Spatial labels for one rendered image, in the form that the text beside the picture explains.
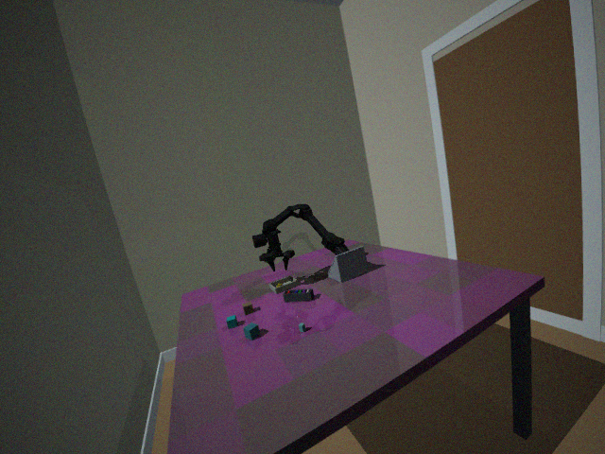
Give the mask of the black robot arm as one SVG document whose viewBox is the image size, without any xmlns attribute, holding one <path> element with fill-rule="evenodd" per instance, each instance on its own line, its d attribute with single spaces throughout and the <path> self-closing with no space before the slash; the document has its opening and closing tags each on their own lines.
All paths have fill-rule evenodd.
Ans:
<svg viewBox="0 0 605 454">
<path fill-rule="evenodd" d="M 299 213 L 293 211 L 300 209 Z M 281 233 L 276 229 L 283 221 L 290 216 L 295 218 L 302 218 L 309 222 L 309 224 L 316 230 L 321 236 L 321 244 L 330 250 L 335 255 L 348 252 L 349 249 L 344 244 L 344 238 L 338 237 L 333 233 L 328 232 L 321 223 L 314 217 L 312 210 L 308 204 L 296 204 L 294 206 L 288 206 L 281 214 L 273 219 L 269 219 L 263 223 L 262 234 L 252 236 L 254 248 L 266 246 L 268 244 L 275 244 L 279 242 L 278 234 Z M 266 261 L 274 261 L 279 256 L 277 250 L 272 248 L 270 251 L 267 249 L 267 253 L 264 256 Z"/>
</svg>

